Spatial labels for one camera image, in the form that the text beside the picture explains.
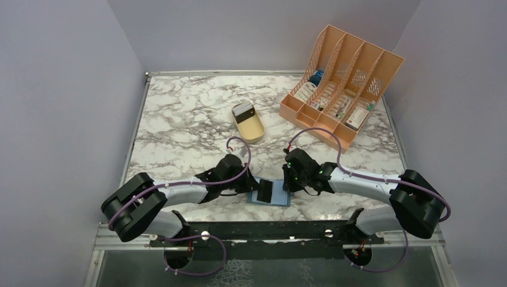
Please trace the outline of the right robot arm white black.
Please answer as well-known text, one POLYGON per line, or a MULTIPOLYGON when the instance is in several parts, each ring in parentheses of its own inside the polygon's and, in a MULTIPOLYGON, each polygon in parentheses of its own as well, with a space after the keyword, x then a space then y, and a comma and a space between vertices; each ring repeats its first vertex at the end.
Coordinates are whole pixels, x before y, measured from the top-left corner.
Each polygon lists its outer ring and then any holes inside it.
POLYGON ((385 204, 353 212, 341 234, 352 243, 394 230, 429 239, 445 209, 441 195, 415 170, 406 170, 399 176, 360 174, 340 168, 337 163, 318 164, 300 148, 284 152, 284 190, 294 193, 311 188, 317 193, 348 193, 385 204))

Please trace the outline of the blue card holder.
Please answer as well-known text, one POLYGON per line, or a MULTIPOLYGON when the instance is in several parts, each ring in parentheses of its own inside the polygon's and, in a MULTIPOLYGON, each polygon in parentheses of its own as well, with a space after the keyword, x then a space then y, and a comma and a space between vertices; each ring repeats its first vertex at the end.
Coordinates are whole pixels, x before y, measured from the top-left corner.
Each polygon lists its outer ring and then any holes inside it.
POLYGON ((280 179, 267 179, 255 176, 254 179, 260 184, 261 180, 272 182, 271 201, 269 203, 258 200, 258 191, 251 191, 248 195, 248 203, 263 206, 282 206, 288 207, 291 205, 290 194, 283 189, 283 180, 280 179))

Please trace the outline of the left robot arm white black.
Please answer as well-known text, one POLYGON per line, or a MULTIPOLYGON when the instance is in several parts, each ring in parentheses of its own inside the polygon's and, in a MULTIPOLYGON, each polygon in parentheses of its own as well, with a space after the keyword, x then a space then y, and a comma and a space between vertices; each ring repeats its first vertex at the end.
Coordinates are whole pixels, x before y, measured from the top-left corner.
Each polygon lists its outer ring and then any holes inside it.
POLYGON ((151 233, 178 246, 187 240, 190 226, 179 212, 165 213, 162 208, 207 203, 226 190, 234 194, 257 190, 260 184, 246 163, 239 156, 228 154, 215 167, 184 181, 156 181, 141 172, 110 195, 100 209, 109 221, 109 229, 122 242, 151 233))

